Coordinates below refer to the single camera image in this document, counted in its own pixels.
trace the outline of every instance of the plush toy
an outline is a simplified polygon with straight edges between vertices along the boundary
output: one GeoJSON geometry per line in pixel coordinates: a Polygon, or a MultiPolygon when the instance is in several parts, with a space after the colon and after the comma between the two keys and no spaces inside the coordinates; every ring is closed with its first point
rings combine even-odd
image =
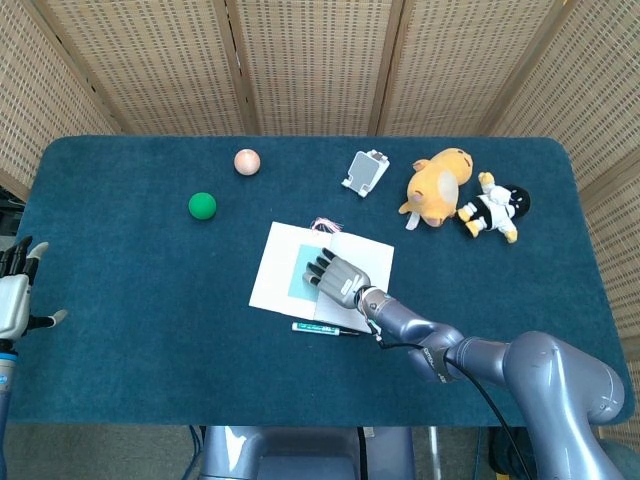
{"type": "Polygon", "coordinates": [[[458,210],[458,217],[473,235],[478,236],[482,230],[497,229],[509,243],[518,240],[518,230],[511,221],[529,211],[531,198],[529,193],[515,185],[496,185],[493,175],[481,172],[478,175],[482,195],[467,203],[458,210]]]}
{"type": "Polygon", "coordinates": [[[447,148],[431,160],[418,160],[413,169],[416,173],[407,187],[407,202],[398,211],[411,212],[407,230],[415,229],[420,218],[431,227],[439,227],[456,213],[458,187],[471,178],[471,155],[459,148],[447,148]]]}

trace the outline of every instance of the pink ball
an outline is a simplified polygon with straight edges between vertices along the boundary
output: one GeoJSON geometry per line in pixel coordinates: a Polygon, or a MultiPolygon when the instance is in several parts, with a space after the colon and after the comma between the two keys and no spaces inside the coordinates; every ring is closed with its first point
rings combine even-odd
{"type": "Polygon", "coordinates": [[[244,148],[236,153],[233,166],[242,175],[253,175],[260,169],[260,156],[253,150],[244,148]]]}

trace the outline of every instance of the light blue square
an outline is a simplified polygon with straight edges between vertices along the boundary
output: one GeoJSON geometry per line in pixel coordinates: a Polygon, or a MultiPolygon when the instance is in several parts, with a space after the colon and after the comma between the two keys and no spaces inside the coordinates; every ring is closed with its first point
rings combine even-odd
{"type": "Polygon", "coordinates": [[[293,269],[293,277],[291,277],[291,284],[289,285],[290,297],[310,300],[312,302],[318,300],[318,289],[305,282],[302,276],[307,270],[307,262],[314,263],[316,257],[321,254],[321,248],[312,247],[311,245],[300,245],[296,266],[293,269]]]}

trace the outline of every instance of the robotic hand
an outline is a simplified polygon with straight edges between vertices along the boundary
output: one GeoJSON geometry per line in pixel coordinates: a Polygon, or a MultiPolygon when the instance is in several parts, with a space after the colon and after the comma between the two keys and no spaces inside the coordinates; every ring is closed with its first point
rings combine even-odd
{"type": "Polygon", "coordinates": [[[413,347],[409,360],[429,382],[449,383],[471,374],[508,389],[520,408],[541,480],[623,477],[600,448],[590,424],[606,423],[624,403],[616,372],[586,353],[542,332],[510,344],[465,338],[450,325],[415,314],[370,286],[366,273],[331,251],[307,264],[304,279],[367,319],[378,343],[382,333],[413,347]]]}
{"type": "Polygon", "coordinates": [[[31,286],[40,258],[49,247],[47,243],[40,243],[27,254],[31,241],[31,237],[26,237],[0,252],[0,480],[7,476],[3,445],[17,361],[14,344],[29,330],[54,327],[67,315],[66,310],[59,310],[48,317],[30,314],[31,286]]]}

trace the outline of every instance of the toy ear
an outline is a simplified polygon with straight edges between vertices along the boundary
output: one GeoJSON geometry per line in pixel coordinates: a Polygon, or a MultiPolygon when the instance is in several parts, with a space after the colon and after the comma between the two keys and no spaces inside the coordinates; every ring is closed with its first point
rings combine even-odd
{"type": "Polygon", "coordinates": [[[416,172],[419,172],[420,170],[422,170],[427,165],[428,161],[429,160],[418,160],[417,162],[414,162],[413,163],[413,169],[416,172]]]}

